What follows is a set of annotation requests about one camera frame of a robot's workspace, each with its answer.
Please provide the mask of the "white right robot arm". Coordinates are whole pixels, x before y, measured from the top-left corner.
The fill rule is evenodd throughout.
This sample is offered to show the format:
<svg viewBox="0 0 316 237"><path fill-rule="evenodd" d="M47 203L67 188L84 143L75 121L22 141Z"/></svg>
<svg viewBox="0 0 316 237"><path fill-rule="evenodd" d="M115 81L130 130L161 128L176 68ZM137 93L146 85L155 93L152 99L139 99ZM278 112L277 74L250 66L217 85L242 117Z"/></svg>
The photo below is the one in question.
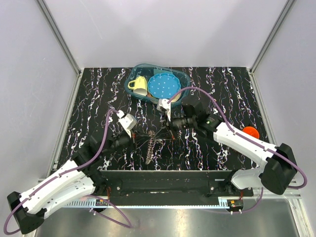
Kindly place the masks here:
<svg viewBox="0 0 316 237"><path fill-rule="evenodd" d="M282 143L279 146L259 140L235 127L218 116L208 114L202 103L196 99L184 98L183 117L171 117L171 104L161 99L159 106L165 112L164 125L172 139L185 129L193 131L209 141L224 144L255 162L258 167L248 170L234 170L223 183L228 195L235 196L246 188L266 188L276 195L282 195L297 173L292 148Z"/></svg>

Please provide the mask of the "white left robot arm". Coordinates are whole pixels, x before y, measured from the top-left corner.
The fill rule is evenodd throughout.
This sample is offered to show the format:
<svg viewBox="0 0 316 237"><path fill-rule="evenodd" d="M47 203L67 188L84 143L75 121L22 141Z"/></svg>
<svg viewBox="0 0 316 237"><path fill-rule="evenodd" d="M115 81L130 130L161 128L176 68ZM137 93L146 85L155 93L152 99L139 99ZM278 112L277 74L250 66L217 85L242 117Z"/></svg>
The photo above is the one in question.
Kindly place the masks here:
<svg viewBox="0 0 316 237"><path fill-rule="evenodd" d="M100 171L103 158L135 145L135 135L122 132L102 143L92 136L73 156L41 183L22 193L7 196L18 231L28 234L40 227L55 211L83 196L109 195L115 192L111 181Z"/></svg>

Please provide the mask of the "silver metal key disc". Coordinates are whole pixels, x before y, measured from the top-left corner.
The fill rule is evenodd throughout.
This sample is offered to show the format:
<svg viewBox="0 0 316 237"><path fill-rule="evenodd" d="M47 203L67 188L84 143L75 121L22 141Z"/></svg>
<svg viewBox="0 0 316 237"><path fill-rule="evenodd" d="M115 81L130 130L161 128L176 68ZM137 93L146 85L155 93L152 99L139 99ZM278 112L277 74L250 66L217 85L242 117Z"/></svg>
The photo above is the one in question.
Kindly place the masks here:
<svg viewBox="0 0 316 237"><path fill-rule="evenodd" d="M146 165L150 164L150 162L152 161L152 156L153 156L155 145L156 145L156 143L149 143L148 142L147 155L146 155L146 161L145 161Z"/></svg>

